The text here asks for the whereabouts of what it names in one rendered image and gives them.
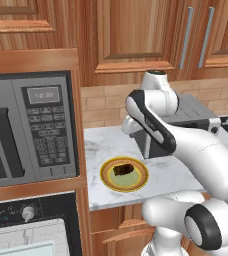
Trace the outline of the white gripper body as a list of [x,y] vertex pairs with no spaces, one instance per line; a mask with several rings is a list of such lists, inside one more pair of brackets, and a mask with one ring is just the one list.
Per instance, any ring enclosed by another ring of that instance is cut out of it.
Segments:
[[129,115],[127,115],[122,123],[121,130],[127,134],[132,135],[142,129],[141,125],[135,121],[133,118],[131,118]]

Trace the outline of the brown sweet potato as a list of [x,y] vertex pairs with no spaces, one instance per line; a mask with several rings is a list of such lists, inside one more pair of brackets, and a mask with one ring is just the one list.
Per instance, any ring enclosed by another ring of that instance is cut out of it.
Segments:
[[133,170],[134,170],[134,167],[131,164],[122,164],[122,165],[116,165],[113,167],[113,171],[116,176],[129,174]]

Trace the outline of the wooden tall oven cabinet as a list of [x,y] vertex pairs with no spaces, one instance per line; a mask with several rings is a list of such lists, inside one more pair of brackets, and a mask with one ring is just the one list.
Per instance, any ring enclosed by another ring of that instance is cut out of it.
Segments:
[[80,176],[76,178],[0,187],[0,201],[74,190],[76,192],[76,205],[83,256],[93,256],[84,153],[78,49],[0,51],[0,74],[60,70],[69,70],[71,72]]

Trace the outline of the grey microwave oven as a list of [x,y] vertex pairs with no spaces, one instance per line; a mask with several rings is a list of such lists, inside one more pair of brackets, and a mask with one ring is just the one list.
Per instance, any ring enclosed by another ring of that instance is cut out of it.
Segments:
[[25,174],[11,176],[0,141],[0,187],[79,175],[70,72],[0,74],[3,107]]

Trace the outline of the black oven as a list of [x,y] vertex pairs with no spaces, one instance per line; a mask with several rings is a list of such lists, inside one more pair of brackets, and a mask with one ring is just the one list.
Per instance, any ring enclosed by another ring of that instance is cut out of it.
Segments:
[[[22,210],[27,206],[33,206],[36,212],[31,220],[25,222]],[[58,218],[65,223],[70,256],[82,256],[75,192],[0,201],[0,228]]]

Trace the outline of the white oven knob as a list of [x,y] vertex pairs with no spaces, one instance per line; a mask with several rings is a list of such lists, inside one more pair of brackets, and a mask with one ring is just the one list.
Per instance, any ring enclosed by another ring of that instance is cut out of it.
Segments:
[[22,218],[25,222],[28,222],[35,216],[35,208],[33,206],[27,206],[22,210]]

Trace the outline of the oven door with window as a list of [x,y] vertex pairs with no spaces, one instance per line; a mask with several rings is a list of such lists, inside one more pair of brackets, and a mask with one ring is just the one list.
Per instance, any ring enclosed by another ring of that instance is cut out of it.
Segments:
[[0,228],[0,256],[70,256],[64,220]]

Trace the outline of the yellow and green plate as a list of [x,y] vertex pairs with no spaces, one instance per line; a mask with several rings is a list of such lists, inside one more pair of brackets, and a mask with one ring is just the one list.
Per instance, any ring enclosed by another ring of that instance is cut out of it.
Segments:
[[[113,167],[131,164],[134,170],[126,175],[116,176]],[[133,192],[141,189],[148,181],[148,169],[139,160],[128,156],[117,156],[104,162],[100,168],[100,178],[110,189],[118,192]]]

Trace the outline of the grey box appliance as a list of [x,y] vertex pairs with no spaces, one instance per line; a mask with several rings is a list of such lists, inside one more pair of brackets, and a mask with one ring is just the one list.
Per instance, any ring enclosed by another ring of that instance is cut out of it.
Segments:
[[[174,126],[203,129],[217,136],[221,126],[221,119],[199,102],[191,94],[181,94],[177,112],[163,120]],[[142,156],[145,159],[168,156],[169,153],[161,149],[143,129],[135,132],[135,139]]]

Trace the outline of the wooden cupboard door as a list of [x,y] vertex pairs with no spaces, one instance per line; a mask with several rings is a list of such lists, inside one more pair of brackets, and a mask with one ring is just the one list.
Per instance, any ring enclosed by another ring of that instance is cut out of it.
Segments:
[[0,51],[76,46],[74,0],[0,0]]
[[98,73],[179,69],[197,0],[96,0]]
[[228,67],[228,0],[203,0],[201,15],[204,18],[204,32],[208,21],[208,8],[215,8],[211,31],[202,68]]

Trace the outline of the wooden drawer front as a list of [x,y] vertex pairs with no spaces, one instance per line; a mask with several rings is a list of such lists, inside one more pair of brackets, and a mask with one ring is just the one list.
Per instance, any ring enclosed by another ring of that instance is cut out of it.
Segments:
[[93,256],[140,256],[154,228],[142,217],[142,205],[92,211]]

